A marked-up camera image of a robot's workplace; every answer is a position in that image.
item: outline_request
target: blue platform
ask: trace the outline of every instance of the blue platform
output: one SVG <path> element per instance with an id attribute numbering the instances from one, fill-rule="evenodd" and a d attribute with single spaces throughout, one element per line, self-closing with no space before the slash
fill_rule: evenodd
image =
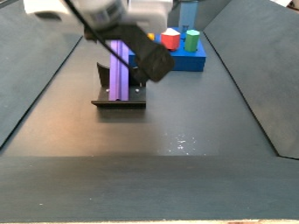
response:
<path id="1" fill-rule="evenodd" d="M 160 35 L 154 35 L 154 41 L 160 43 Z M 182 50 L 184 40 L 180 40 L 180 47 L 176 51 L 170 52 L 173 57 L 174 66 L 173 71 L 188 71 L 188 72 L 201 72 L 205 63 L 205 52 L 202 49 L 201 41 L 197 44 L 196 52 L 185 52 Z M 128 54 L 128 64 L 132 67 L 136 67 L 134 63 L 134 54 L 129 51 Z"/>

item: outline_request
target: green cylinder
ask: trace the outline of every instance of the green cylinder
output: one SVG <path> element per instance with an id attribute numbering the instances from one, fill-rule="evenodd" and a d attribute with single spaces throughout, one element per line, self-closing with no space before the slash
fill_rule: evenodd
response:
<path id="1" fill-rule="evenodd" d="M 197 43 L 200 39 L 200 32 L 194 30 L 189 30 L 185 32 L 185 40 L 184 40 L 184 51 L 185 52 L 196 52 L 197 51 Z"/>

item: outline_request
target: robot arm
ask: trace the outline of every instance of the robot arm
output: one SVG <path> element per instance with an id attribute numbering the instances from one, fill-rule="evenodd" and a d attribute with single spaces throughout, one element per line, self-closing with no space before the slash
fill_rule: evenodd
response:
<path id="1" fill-rule="evenodd" d="M 172 0 L 129 0 L 128 3 L 126 0 L 22 1 L 27 14 L 59 24 L 63 30 L 79 34 L 83 30 L 87 39 L 121 39 L 134 52 L 133 77 L 140 82 L 158 81 L 172 70 L 173 59 L 166 49 L 145 35 L 145 32 L 165 30 Z"/>

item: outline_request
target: gray surface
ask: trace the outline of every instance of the gray surface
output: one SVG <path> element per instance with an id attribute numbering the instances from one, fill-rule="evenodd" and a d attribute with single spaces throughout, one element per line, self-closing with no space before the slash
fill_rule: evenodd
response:
<path id="1" fill-rule="evenodd" d="M 205 34 L 270 142 L 299 158 L 297 14 L 269 1 L 233 0 Z"/>
<path id="2" fill-rule="evenodd" d="M 202 0 L 198 5 L 194 28 L 201 31 L 230 0 Z M 178 26 L 180 6 L 169 13 L 168 26 Z"/>
<path id="3" fill-rule="evenodd" d="M 3 8 L 7 4 L 11 4 L 17 0 L 0 0 L 0 9 Z"/>
<path id="4" fill-rule="evenodd" d="M 299 163 L 270 157 L 1 157 L 17 221 L 299 219 Z"/>
<path id="5" fill-rule="evenodd" d="M 81 41 L 13 133 L 2 156 L 222 156 L 276 154 L 204 35 L 202 73 L 170 72 L 146 85 L 146 109 L 97 110 L 100 46 Z"/>
<path id="6" fill-rule="evenodd" d="M 0 10 L 0 146 L 79 37 L 25 16 L 22 1 Z"/>

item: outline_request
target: red object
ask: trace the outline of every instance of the red object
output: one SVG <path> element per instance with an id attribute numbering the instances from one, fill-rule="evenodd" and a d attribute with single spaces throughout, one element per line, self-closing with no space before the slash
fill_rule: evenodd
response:
<path id="1" fill-rule="evenodd" d="M 181 34 L 172 28 L 161 33 L 161 43 L 169 51 L 174 51 L 180 46 Z"/>

